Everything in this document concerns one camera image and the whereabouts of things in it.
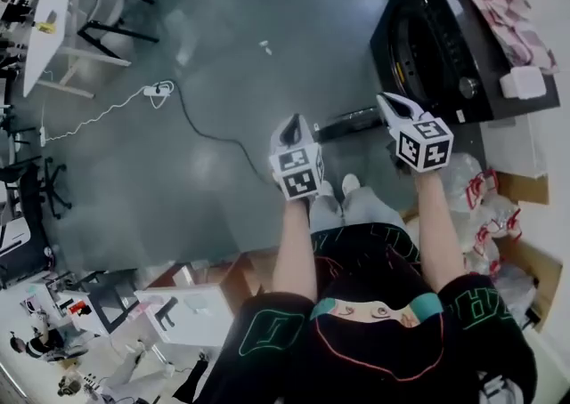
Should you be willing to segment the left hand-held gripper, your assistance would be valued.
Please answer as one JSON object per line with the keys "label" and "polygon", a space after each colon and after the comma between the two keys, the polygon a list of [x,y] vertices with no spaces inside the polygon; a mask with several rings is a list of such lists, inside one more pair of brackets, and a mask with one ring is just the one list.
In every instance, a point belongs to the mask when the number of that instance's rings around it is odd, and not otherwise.
{"label": "left hand-held gripper", "polygon": [[281,142],[281,135],[291,119],[291,115],[285,117],[274,129],[269,163],[273,178],[285,199],[296,200],[320,193],[324,165],[322,147],[315,141],[313,127],[303,115],[297,115],[295,144]]}

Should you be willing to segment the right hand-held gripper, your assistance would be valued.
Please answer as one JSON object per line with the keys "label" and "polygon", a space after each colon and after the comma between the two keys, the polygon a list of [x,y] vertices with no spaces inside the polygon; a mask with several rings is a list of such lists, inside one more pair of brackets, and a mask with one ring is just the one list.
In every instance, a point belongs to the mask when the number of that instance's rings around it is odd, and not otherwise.
{"label": "right hand-held gripper", "polygon": [[399,102],[410,111],[399,116],[384,93],[376,99],[390,135],[395,140],[395,157],[415,172],[430,172],[449,164],[454,135],[447,124],[409,98]]}

